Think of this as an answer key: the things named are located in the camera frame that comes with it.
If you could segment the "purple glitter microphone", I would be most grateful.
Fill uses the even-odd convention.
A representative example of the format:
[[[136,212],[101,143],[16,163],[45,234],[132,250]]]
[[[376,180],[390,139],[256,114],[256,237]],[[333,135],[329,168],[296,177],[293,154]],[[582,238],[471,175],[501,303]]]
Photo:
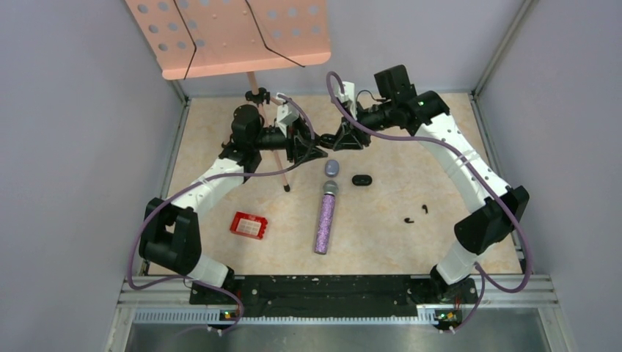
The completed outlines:
[[[318,212],[318,226],[315,233],[314,253],[316,254],[325,255],[328,252],[338,192],[339,188],[335,181],[328,180],[324,183]]]

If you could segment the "black earbud case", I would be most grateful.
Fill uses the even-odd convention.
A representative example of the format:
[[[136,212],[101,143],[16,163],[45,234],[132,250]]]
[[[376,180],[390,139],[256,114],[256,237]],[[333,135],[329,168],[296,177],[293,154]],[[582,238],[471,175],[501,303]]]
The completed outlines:
[[[373,183],[373,178],[370,175],[354,175],[351,182],[354,186],[370,186]]]
[[[336,142],[336,136],[330,133],[322,134],[319,138],[318,145],[322,148],[333,150]]]

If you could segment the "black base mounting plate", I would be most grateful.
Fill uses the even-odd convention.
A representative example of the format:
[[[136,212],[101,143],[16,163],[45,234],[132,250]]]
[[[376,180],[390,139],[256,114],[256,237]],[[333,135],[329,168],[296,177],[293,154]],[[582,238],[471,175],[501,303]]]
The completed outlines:
[[[223,293],[193,284],[193,305],[234,305],[246,318],[415,317],[424,304],[455,308],[473,304],[473,279],[442,293],[429,276],[412,275],[247,275],[225,285]]]

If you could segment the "purple earbud charging case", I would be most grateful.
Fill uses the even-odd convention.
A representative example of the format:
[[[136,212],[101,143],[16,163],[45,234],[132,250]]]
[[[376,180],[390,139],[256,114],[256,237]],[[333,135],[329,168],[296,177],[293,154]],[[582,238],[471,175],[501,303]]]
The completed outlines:
[[[336,160],[328,160],[324,166],[324,174],[327,177],[336,177],[340,173],[340,164]]]

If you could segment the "red plastic box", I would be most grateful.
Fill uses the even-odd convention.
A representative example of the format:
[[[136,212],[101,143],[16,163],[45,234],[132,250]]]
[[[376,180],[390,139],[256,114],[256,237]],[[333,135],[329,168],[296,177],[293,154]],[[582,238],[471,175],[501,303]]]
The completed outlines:
[[[230,225],[230,232],[243,237],[263,239],[268,219],[262,216],[237,211]]]

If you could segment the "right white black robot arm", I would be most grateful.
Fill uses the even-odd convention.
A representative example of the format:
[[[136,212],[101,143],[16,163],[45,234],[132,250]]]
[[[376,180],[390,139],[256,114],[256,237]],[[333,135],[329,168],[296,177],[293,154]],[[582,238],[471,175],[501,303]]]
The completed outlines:
[[[530,195],[525,187],[511,186],[489,167],[462,134],[440,95],[418,93],[404,65],[382,70],[374,79],[383,100],[366,109],[349,91],[351,83],[337,73],[327,73],[326,86],[348,124],[362,133],[363,146],[368,146],[371,136],[419,142],[461,195],[469,215],[454,226],[455,241],[431,269],[431,295],[449,302],[491,246],[517,232],[522,247],[527,248],[520,219]]]

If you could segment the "pink music stand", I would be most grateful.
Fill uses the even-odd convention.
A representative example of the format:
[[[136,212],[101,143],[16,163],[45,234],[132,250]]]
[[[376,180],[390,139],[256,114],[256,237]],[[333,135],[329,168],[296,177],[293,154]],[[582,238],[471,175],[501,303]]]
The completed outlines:
[[[167,81],[243,73],[248,103],[276,100],[257,72],[326,63],[326,1],[127,1]]]

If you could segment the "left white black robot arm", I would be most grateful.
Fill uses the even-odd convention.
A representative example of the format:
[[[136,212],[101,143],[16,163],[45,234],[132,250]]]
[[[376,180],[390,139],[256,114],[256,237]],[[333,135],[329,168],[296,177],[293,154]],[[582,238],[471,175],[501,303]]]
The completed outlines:
[[[208,295],[218,303],[234,296],[234,271],[203,254],[200,216],[233,189],[260,176],[257,168],[264,150],[284,150],[293,168],[326,157],[318,148],[309,117],[293,101],[277,109],[273,125],[264,122],[258,107],[239,106],[233,113],[230,139],[212,166],[169,199],[149,201],[140,227],[137,249],[142,259],[208,284]]]

